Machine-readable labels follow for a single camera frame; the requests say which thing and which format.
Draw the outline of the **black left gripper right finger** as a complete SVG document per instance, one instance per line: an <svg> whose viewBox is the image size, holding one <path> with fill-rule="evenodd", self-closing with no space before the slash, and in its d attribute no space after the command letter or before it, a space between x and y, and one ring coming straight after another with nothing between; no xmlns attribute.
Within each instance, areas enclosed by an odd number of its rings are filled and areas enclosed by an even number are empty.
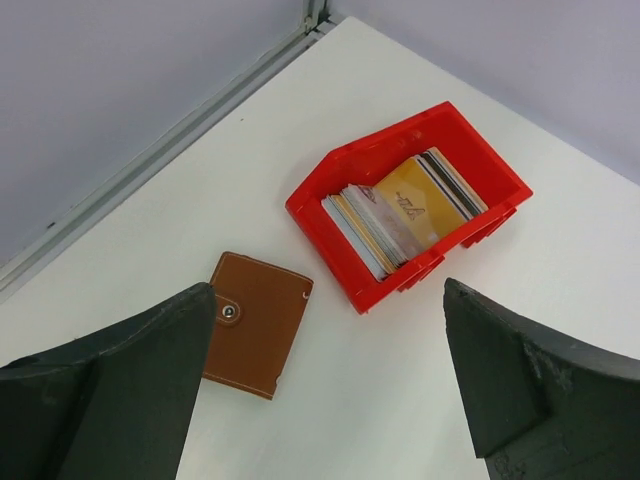
<svg viewBox="0 0 640 480"><path fill-rule="evenodd" d="M476 457L492 479L636 479L639 362L444 285L446 335Z"/></svg>

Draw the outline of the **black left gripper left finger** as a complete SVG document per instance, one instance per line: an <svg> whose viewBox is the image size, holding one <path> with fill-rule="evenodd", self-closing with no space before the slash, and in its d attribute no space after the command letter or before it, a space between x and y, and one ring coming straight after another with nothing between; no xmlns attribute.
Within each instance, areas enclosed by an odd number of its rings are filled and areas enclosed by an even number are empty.
<svg viewBox="0 0 640 480"><path fill-rule="evenodd" d="M175 478L215 313L201 282L3 366L2 478Z"/></svg>

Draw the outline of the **brown leather card holder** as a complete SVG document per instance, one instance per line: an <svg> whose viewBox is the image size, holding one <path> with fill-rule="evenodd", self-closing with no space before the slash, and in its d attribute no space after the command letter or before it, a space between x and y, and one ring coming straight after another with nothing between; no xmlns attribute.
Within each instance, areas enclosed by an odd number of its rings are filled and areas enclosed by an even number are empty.
<svg viewBox="0 0 640 480"><path fill-rule="evenodd" d="M216 324L202 377L271 400L313 281L227 251L210 285L216 295Z"/></svg>

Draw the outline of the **red plastic bin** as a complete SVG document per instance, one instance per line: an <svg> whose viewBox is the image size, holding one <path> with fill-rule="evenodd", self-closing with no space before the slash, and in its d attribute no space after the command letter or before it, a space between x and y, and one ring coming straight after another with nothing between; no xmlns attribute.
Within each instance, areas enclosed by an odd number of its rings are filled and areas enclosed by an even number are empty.
<svg viewBox="0 0 640 480"><path fill-rule="evenodd" d="M322 207L348 184L373 185L411 155L437 147L487 204L481 214L383 281L375 280ZM531 188L449 101L330 151L286 201L355 310L364 314L394 291L412 288L455 247L490 236L532 196Z"/></svg>

